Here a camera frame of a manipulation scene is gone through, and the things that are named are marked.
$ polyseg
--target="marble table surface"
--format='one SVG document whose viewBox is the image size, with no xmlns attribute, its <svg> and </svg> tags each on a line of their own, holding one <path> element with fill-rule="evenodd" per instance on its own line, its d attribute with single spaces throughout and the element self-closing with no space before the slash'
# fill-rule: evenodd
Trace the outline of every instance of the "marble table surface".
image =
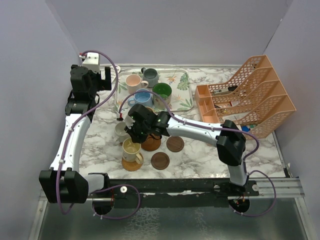
<svg viewBox="0 0 320 240">
<path fill-rule="evenodd" d="M 140 68 L 122 68 L 123 72 L 138 72 Z M 226 82 L 237 68 L 185 68 L 189 74 L 193 100 L 197 85 Z M 100 92 L 103 100 L 110 91 Z M 161 146 L 153 152 L 141 149 L 144 157 L 143 166 L 134 172 L 122 167 L 122 146 L 117 142 L 114 128 L 118 121 L 114 110 L 114 96 L 95 111 L 92 124 L 84 139 L 81 157 L 80 173 L 108 173 L 113 179 L 164 179 L 164 178 L 228 178 L 228 167 L 218 158 L 217 149 L 204 142 L 183 137 L 184 148 L 180 152 L 168 150 L 167 137 L 162 138 Z M 187 119 L 199 121 L 200 117 L 196 103 L 188 111 L 178 115 Z M 255 148 L 255 141 L 246 142 L 246 151 Z M 170 157 L 170 164 L 164 170 L 157 170 L 151 165 L 151 157 L 156 152 L 165 152 Z M 270 177 L 285 177 L 281 159 L 272 134 L 260 140 L 259 150 L 247 158 L 248 172 L 260 170 Z M 254 173 L 253 177 L 263 177 Z"/>
</svg>

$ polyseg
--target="white wall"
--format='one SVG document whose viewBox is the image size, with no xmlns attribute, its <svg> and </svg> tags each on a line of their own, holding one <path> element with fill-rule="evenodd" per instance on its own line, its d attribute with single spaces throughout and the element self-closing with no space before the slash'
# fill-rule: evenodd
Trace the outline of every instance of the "white wall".
<svg viewBox="0 0 320 240">
<path fill-rule="evenodd" d="M 297 112 L 276 135 L 320 237 L 320 1 L 294 0 L 265 53 Z"/>
<path fill-rule="evenodd" d="M 78 58 L 44 0 L 0 1 L 0 239 L 28 239 Z"/>
<path fill-rule="evenodd" d="M 243 64 L 264 52 L 292 0 L 47 2 L 80 51 L 116 63 Z"/>
</svg>

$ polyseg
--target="round wooden coaster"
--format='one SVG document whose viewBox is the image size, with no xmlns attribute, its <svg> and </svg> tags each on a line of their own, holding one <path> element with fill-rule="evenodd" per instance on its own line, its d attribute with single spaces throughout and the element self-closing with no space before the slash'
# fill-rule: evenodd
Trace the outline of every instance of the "round wooden coaster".
<svg viewBox="0 0 320 240">
<path fill-rule="evenodd" d="M 182 149 L 184 149 L 184 146 L 185 142 L 179 136 L 171 136 L 166 141 L 166 147 L 174 153 L 180 152 Z"/>
<path fill-rule="evenodd" d="M 169 166 L 170 158 L 164 152 L 157 152 L 151 158 L 151 164 L 155 169 L 163 170 Z"/>
<path fill-rule="evenodd" d="M 161 139 L 159 136 L 156 136 L 154 134 L 152 134 L 154 139 L 152 136 L 148 136 L 145 140 L 144 143 L 141 144 L 141 148 L 148 151 L 148 152 L 152 152 L 152 151 L 155 151 L 157 150 L 160 145 L 161 145 Z"/>
<path fill-rule="evenodd" d="M 130 172 L 137 171 L 143 165 L 143 163 L 138 164 L 136 161 L 133 161 L 133 162 L 126 161 L 126 160 L 124 160 L 124 158 L 122 158 L 121 163 L 122 163 L 123 168 L 127 171 L 130 171 Z"/>
</svg>

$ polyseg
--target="cup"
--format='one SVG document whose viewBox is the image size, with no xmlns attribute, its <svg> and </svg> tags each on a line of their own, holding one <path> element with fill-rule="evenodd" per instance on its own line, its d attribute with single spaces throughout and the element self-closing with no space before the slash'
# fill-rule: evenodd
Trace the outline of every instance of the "cup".
<svg viewBox="0 0 320 240">
<path fill-rule="evenodd" d="M 130 138 L 130 135 L 125 131 L 126 123 L 124 121 L 119 122 L 115 125 L 114 132 L 120 143 L 123 143 L 127 138 Z"/>
<path fill-rule="evenodd" d="M 172 89 L 171 89 L 171 87 L 169 86 L 169 84 L 160 82 L 160 83 L 156 84 L 156 85 L 152 88 L 152 91 L 153 91 L 154 93 L 160 95 L 160 97 L 162 97 L 162 98 L 164 99 L 164 101 L 166 102 L 166 104 L 169 104 L 169 103 L 170 103 L 170 101 L 171 101 Z M 161 101 L 161 99 L 160 99 L 158 96 L 153 95 L 152 98 L 153 98 L 154 107 L 155 107 L 156 109 L 165 109 L 165 108 L 166 108 L 165 104 Z"/>
<path fill-rule="evenodd" d="M 134 97 L 128 99 L 128 105 L 132 107 L 135 104 L 141 104 L 145 107 L 152 107 L 154 103 L 152 102 L 152 96 L 149 92 L 140 92 L 140 91 L 146 91 L 145 89 L 141 88 L 137 90 Z"/>
<path fill-rule="evenodd" d="M 141 77 L 137 74 L 131 74 L 125 79 L 125 84 L 130 94 L 135 93 L 138 89 L 145 89 L 149 83 L 142 81 Z"/>
<path fill-rule="evenodd" d="M 153 88 L 159 81 L 158 72 L 153 68 L 146 69 L 145 67 L 141 68 L 143 74 L 142 80 L 149 83 L 149 88 Z"/>
<path fill-rule="evenodd" d="M 137 164 L 143 164 L 144 159 L 140 154 L 140 150 L 140 143 L 133 143 L 131 138 L 127 138 L 122 144 L 122 157 L 127 162 L 136 162 Z"/>
</svg>

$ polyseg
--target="orange coaster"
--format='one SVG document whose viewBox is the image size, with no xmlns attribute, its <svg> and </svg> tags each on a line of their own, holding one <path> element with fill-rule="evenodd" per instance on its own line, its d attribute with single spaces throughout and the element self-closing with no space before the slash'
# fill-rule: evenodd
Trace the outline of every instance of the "orange coaster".
<svg viewBox="0 0 320 240">
<path fill-rule="evenodd" d="M 141 144 L 141 148 L 148 151 L 148 152 L 152 152 L 152 151 L 157 150 L 161 145 L 160 137 L 156 136 L 154 134 L 152 134 L 152 135 L 155 139 L 149 135 L 146 138 L 145 142 Z"/>
<path fill-rule="evenodd" d="M 130 172 L 137 171 L 143 165 L 143 163 L 138 164 L 136 161 L 129 162 L 129 161 L 124 160 L 123 158 L 122 158 L 121 163 L 122 163 L 123 168 L 127 171 L 130 171 Z"/>
</svg>

